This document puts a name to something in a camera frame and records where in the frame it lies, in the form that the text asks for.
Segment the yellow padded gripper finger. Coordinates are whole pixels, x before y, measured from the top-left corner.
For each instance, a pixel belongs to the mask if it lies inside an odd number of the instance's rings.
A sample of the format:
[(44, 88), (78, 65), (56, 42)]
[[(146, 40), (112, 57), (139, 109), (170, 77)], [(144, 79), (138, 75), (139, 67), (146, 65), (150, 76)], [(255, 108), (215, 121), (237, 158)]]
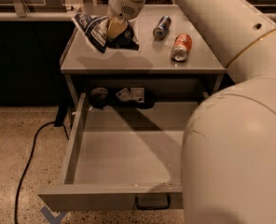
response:
[(125, 19), (118, 17), (112, 18), (108, 25), (107, 37), (109, 39), (117, 38), (127, 29), (127, 26), (128, 24)]

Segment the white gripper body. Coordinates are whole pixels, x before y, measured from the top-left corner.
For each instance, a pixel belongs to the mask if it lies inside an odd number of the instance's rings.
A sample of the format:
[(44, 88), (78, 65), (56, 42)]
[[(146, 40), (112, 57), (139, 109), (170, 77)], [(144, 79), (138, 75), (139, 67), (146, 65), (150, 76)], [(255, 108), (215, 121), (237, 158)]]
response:
[(130, 21), (138, 17), (144, 4), (145, 0), (108, 0), (107, 15)]

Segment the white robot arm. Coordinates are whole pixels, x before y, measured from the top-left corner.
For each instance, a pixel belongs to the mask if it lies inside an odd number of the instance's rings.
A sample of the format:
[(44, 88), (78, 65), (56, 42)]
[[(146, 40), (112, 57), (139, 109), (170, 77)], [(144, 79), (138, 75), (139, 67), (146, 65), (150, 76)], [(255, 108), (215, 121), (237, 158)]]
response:
[(174, 0), (234, 84), (182, 145), (185, 224), (276, 224), (276, 23), (246, 0)]

